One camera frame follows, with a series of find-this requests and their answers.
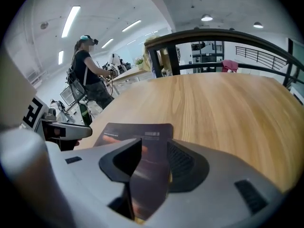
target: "person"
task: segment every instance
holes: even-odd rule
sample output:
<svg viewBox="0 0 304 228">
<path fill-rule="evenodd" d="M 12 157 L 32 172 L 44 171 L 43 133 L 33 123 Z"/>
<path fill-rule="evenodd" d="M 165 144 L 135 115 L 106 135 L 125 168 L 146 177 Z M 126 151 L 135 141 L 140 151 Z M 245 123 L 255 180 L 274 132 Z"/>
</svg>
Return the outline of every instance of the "person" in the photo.
<svg viewBox="0 0 304 228">
<path fill-rule="evenodd" d="M 70 116 L 69 113 L 66 112 L 66 107 L 61 101 L 54 101 L 53 99 L 50 100 L 50 108 L 54 108 L 56 110 L 56 116 L 60 116 L 62 123 L 75 123 L 73 117 Z"/>
<path fill-rule="evenodd" d="M 76 42 L 72 59 L 72 70 L 74 70 L 80 83 L 84 85 L 88 98 L 95 101 L 102 109 L 105 109 L 113 101 L 113 97 L 110 96 L 105 84 L 98 76 L 114 77 L 116 73 L 99 68 L 92 60 L 89 52 L 94 50 L 94 45 L 97 44 L 98 41 L 92 40 L 88 35 L 82 36 Z"/>
</svg>

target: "pink cloth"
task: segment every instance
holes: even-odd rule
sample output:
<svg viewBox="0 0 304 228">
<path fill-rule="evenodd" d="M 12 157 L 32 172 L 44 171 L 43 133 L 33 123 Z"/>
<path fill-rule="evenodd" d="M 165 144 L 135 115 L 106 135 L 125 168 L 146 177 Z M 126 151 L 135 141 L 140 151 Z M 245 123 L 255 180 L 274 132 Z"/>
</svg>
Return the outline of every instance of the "pink cloth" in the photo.
<svg viewBox="0 0 304 228">
<path fill-rule="evenodd" d="M 228 72 L 228 69 L 232 70 L 233 72 L 237 72 L 238 70 L 238 63 L 232 60 L 224 60 L 222 61 L 223 69 L 222 72 Z"/>
</svg>

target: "ceiling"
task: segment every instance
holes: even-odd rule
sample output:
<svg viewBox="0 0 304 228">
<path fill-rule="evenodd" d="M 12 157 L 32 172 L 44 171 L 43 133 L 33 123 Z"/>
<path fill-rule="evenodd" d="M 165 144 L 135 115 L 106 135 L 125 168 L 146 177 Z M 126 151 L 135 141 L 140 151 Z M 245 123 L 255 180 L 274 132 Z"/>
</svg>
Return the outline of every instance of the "ceiling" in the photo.
<svg viewBox="0 0 304 228">
<path fill-rule="evenodd" d="M 68 36 L 61 38 L 73 6 L 81 6 L 81 9 Z M 122 32 L 139 19 L 141 23 Z M 44 22 L 48 23 L 48 27 L 41 29 Z M 34 71 L 35 74 L 52 73 L 69 65 L 74 45 L 81 35 L 99 40 L 92 54 L 106 53 L 137 30 L 160 22 L 163 27 L 167 26 L 151 0 L 27 0 L 12 21 L 4 45 L 23 75 L 28 77 Z M 111 38 L 114 41 L 101 49 Z M 64 59 L 63 64 L 58 65 L 61 50 L 64 51 Z"/>
<path fill-rule="evenodd" d="M 297 37 L 300 34 L 278 0 L 163 0 L 177 31 L 196 26 L 255 32 L 254 22 L 264 25 L 262 31 L 283 33 Z M 203 14 L 214 19 L 202 22 Z"/>
</svg>

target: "curved black rail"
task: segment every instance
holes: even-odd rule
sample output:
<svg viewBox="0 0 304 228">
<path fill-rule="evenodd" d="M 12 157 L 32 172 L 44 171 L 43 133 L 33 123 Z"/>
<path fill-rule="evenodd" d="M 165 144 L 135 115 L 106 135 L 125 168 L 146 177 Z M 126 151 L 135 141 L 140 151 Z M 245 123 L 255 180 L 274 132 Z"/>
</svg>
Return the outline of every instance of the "curved black rail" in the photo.
<svg viewBox="0 0 304 228">
<path fill-rule="evenodd" d="M 148 49 L 153 69 L 155 71 L 155 74 L 157 77 L 162 77 L 161 73 L 161 67 L 158 61 L 157 56 L 157 50 L 166 48 L 168 50 L 169 59 L 171 63 L 172 73 L 173 75 L 179 75 L 180 70 L 184 69 L 182 66 L 179 66 L 179 61 L 177 57 L 176 52 L 176 45 L 182 44 L 182 43 L 188 43 L 188 42 L 195 42 L 195 41 L 205 41 L 205 40 L 215 40 L 215 41 L 230 41 L 230 42 L 236 42 L 236 43 L 243 43 L 246 45 L 251 45 L 254 47 L 258 47 L 264 50 L 267 50 L 269 52 L 272 52 L 286 60 L 286 63 L 288 64 L 288 70 L 287 74 L 279 72 L 279 75 L 285 76 L 286 79 L 292 78 L 296 80 L 297 82 L 301 82 L 298 79 L 293 78 L 290 76 L 290 71 L 292 65 L 297 66 L 299 69 L 304 71 L 304 65 L 296 59 L 294 56 L 283 50 L 282 48 L 276 46 L 275 44 L 261 39 L 256 36 L 252 36 L 250 34 L 246 34 L 239 31 L 232 31 L 232 30 L 226 30 L 226 29 L 193 29 L 193 30 L 186 30 L 182 32 L 176 32 L 172 33 L 166 36 L 162 36 L 159 38 L 156 38 L 151 41 L 145 42 L 145 47 Z M 196 68 L 195 64 L 186 65 L 188 68 Z M 272 69 L 264 68 L 264 67 L 256 67 L 254 65 L 246 65 L 246 68 L 252 68 L 261 71 L 267 71 L 270 73 L 275 73 Z"/>
</svg>

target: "person wearing headset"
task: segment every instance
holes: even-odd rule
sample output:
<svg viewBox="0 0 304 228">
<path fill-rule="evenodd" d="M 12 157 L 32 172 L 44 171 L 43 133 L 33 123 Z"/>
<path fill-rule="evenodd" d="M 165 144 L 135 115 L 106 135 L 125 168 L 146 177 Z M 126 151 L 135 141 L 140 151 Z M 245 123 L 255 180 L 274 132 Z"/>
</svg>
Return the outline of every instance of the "person wearing headset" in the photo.
<svg viewBox="0 0 304 228">
<path fill-rule="evenodd" d="M 96 101 L 102 109 L 105 109 L 113 101 L 113 98 L 98 76 L 113 77 L 116 76 L 116 73 L 99 68 L 92 60 L 89 52 L 93 51 L 94 45 L 97 44 L 98 40 L 91 39 L 89 35 L 82 36 L 76 42 L 72 70 L 74 70 L 76 77 L 85 87 L 87 96 Z"/>
</svg>

